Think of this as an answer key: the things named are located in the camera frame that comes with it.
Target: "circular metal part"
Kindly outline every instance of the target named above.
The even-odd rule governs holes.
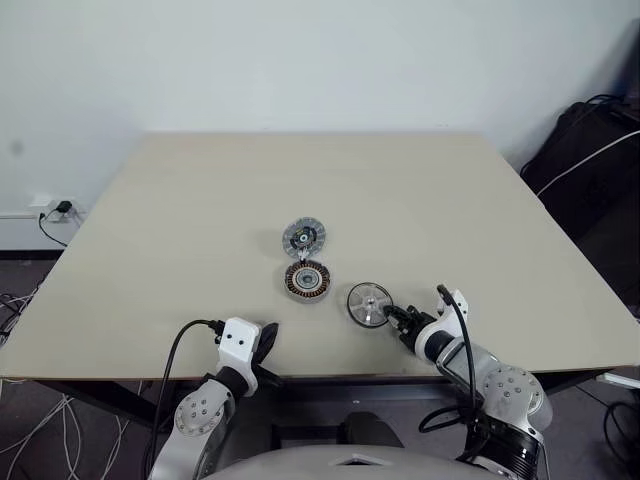
[[[309,257],[320,251],[325,236],[324,225],[318,220],[312,217],[299,218],[282,234],[282,248],[290,257]]]
[[[311,260],[290,265],[284,276],[287,293],[302,303],[314,303],[322,299],[327,294],[330,283],[329,270],[321,263]]]
[[[349,316],[365,328],[378,328],[387,323],[388,319],[383,309],[388,305],[393,305],[393,299],[389,292],[377,283],[359,283],[347,296]]]

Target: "table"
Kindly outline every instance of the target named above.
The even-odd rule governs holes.
[[[283,290],[284,228],[326,227],[314,259],[329,295]],[[162,376],[196,318],[279,322],[265,367],[287,378],[424,378],[436,370],[349,319],[373,281],[434,313],[460,289],[473,341],[532,371],[638,363],[638,325],[498,153],[475,134],[157,133],[142,141],[23,314],[0,375],[57,380]],[[172,378],[217,360],[198,328]]]

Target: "wall socket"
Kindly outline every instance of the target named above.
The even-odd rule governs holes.
[[[86,210],[84,209],[84,207],[81,204],[79,204],[74,197],[63,197],[63,196],[53,197],[51,195],[34,196],[33,200],[31,201],[31,204],[29,205],[29,211],[33,212],[37,218],[37,216],[39,216],[41,213],[44,213],[46,215],[49,212],[53,211],[63,200],[67,200],[71,202],[71,205],[73,206],[72,207],[73,210],[75,210],[77,213],[80,213],[80,214],[86,213]],[[64,214],[54,212],[49,216],[49,218],[47,218],[47,221],[61,222],[65,218],[66,216]]]

